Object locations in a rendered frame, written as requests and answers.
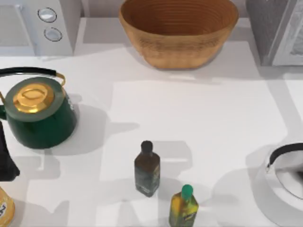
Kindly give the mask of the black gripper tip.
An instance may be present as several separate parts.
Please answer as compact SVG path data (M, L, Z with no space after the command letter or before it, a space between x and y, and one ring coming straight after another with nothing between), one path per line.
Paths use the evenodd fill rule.
M20 170L9 154L3 125L0 121L0 182L12 182L19 175Z

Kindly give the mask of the dark green bottle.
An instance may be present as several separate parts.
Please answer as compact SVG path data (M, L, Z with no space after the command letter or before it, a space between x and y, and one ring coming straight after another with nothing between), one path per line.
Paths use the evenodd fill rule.
M141 143L141 152L134 160L134 178L136 189L146 197L153 196L160 185L160 156L153 152L149 140Z

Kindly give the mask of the pale microwave oven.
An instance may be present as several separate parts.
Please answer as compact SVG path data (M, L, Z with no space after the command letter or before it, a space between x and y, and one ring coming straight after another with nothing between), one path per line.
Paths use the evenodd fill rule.
M38 10L52 8L57 19L46 23ZM82 11L81 0L0 0L0 56L71 56ZM55 27L62 39L51 42L44 30Z

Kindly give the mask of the brown woven basket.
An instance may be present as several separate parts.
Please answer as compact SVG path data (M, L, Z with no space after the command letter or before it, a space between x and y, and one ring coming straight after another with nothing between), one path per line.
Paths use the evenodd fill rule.
M238 19L231 0L125 0L119 9L132 46L158 69L195 69L206 64Z

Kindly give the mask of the round microwave knob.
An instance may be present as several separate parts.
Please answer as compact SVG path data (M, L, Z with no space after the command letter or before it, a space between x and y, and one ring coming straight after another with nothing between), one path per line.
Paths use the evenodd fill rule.
M37 14L46 23L52 23L57 19L57 14L52 8L39 9Z
M51 42L58 42L62 39L62 33L55 27L48 27L44 30L44 36Z

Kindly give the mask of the yellow bottle with green cap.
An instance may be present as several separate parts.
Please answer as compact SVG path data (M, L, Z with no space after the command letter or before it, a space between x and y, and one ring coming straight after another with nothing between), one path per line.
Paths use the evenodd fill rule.
M193 187L189 184L183 185L181 191L171 198L170 227L193 227L198 209L199 204L193 195Z

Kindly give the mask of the green kettle with gold lid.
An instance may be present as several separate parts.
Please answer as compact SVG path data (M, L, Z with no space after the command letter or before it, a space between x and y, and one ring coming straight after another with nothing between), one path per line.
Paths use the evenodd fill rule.
M0 119L6 120L15 138L32 149L52 148L68 139L77 124L73 104L64 89L63 74L46 68L0 69L0 78L28 74L10 89L0 92Z

